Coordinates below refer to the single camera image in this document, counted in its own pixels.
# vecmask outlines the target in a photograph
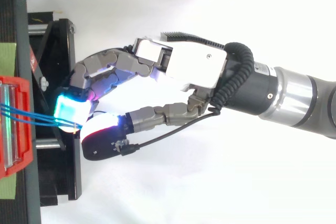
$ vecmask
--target silver cylinder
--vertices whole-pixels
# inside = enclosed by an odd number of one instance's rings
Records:
[[[31,35],[43,35],[46,32],[48,25],[41,24],[41,25],[29,25],[28,26],[28,34]]]
[[[40,138],[36,140],[36,148],[39,149],[55,149],[60,148],[56,138]]]
[[[312,84],[308,76],[275,67],[278,91],[274,102],[259,117],[287,126],[299,123],[307,113],[312,96]]]

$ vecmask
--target black cable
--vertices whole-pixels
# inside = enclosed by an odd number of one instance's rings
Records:
[[[208,110],[220,115],[220,111],[225,103],[237,92],[237,90],[244,84],[254,70],[254,59],[251,50],[237,42],[228,43],[224,50],[228,54],[235,55],[241,62],[238,71],[227,81],[211,99],[210,105],[214,108]]]
[[[102,110],[95,110],[93,113],[94,113],[94,114],[95,114],[95,113],[106,113],[106,111],[102,111]]]
[[[211,116],[215,116],[215,115],[216,115],[215,113],[210,113],[210,114],[207,114],[207,115],[203,115],[203,116],[201,116],[201,117],[199,117],[199,118],[196,118],[196,119],[194,119],[194,120],[192,120],[192,121],[190,121],[190,122],[188,122],[188,123],[182,125],[181,127],[178,127],[177,129],[174,129],[174,130],[172,130],[172,131],[170,131],[170,132],[168,132],[168,133],[166,133],[166,134],[163,134],[162,136],[158,136],[158,137],[156,137],[156,138],[154,138],[154,139],[152,139],[152,140],[149,140],[149,141],[147,141],[147,142],[144,142],[144,143],[142,143],[142,144],[139,144],[139,148],[145,147],[145,146],[147,146],[147,145],[150,145],[150,144],[153,144],[153,143],[155,143],[155,142],[157,142],[157,141],[160,141],[160,140],[162,140],[162,139],[164,139],[164,138],[166,138],[166,137],[169,137],[169,136],[171,136],[171,135],[174,135],[175,133],[177,133],[177,132],[179,132],[179,131],[181,131],[181,130],[184,130],[185,128],[187,128],[187,127],[189,127],[189,126],[191,126],[191,125],[193,125],[193,124],[195,124],[195,123],[197,123],[197,122],[199,122],[199,121],[201,121],[201,120],[210,118]]]
[[[178,127],[177,129],[174,129],[174,130],[172,130],[172,131],[170,131],[170,132],[168,132],[166,134],[158,136],[158,137],[156,137],[156,138],[154,138],[152,140],[149,140],[147,142],[144,142],[142,144],[128,144],[128,145],[124,145],[124,146],[122,146],[120,148],[120,154],[122,156],[125,156],[125,155],[128,155],[128,154],[134,153],[134,152],[136,152],[137,150],[139,150],[142,147],[145,147],[145,146],[148,146],[150,144],[156,143],[156,142],[158,142],[158,141],[160,141],[160,140],[162,140],[162,139],[164,139],[166,137],[174,135],[175,133],[177,133],[177,132],[179,132],[181,130],[184,130],[185,128],[187,128],[187,127],[189,127],[189,126],[191,126],[191,125],[193,125],[193,124],[195,124],[195,123],[197,123],[197,122],[199,122],[201,120],[210,118],[211,116],[215,116],[215,115],[216,115],[215,113],[210,113],[210,114],[207,114],[207,115],[203,115],[203,116],[201,116],[199,118],[196,118],[196,119],[194,119],[194,120],[192,120],[192,121],[190,121],[190,122],[182,125],[181,127]]]

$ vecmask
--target white background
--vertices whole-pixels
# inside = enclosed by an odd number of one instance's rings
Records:
[[[248,45],[256,61],[335,80],[336,0],[28,0],[77,27],[77,60],[161,31]],[[125,113],[188,94],[137,77],[101,101]],[[171,130],[131,135],[144,142]],[[84,158],[82,196],[43,223],[336,223],[336,141],[258,117],[220,117],[126,157]]]

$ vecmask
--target metal rod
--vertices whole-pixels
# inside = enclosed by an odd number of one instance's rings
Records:
[[[39,149],[56,149],[60,148],[56,138],[40,138],[36,140],[36,148]]]
[[[28,25],[28,34],[30,36],[43,35],[46,32],[48,24]]]

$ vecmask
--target coiled black cable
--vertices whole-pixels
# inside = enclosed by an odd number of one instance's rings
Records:
[[[215,115],[220,115],[220,111],[225,103],[235,94],[235,92],[244,84],[254,69],[254,59],[251,50],[237,42],[228,43],[224,50],[231,55],[235,55],[241,62],[239,70],[227,81],[211,99],[208,110]]]

